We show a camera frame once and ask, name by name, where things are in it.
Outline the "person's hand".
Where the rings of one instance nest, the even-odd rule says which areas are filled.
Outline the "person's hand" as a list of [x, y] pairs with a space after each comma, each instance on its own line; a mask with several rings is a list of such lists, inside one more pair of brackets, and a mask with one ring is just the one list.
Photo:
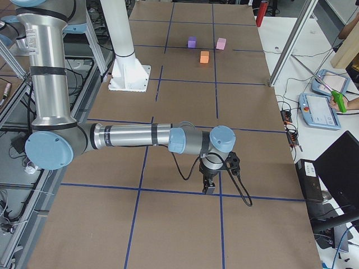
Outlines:
[[[346, 98], [343, 98], [343, 105], [345, 107], [345, 110], [348, 110], [348, 100]], [[331, 96], [330, 98], [330, 107], [335, 109], [338, 112], [342, 112], [338, 106], [338, 104], [335, 102], [334, 97]]]

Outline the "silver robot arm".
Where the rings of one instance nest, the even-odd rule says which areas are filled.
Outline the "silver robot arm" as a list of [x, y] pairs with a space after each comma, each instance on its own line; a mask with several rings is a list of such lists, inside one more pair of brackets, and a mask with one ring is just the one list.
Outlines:
[[70, 113], [63, 32], [86, 22], [84, 1], [15, 1], [16, 17], [25, 28], [36, 118], [25, 142], [27, 157], [42, 169], [57, 170], [85, 152], [104, 147], [165, 146], [172, 154], [196, 156], [203, 192], [211, 194], [213, 178], [227, 171], [239, 177], [233, 152], [235, 133], [226, 126], [201, 131], [192, 124], [104, 126], [80, 124]]

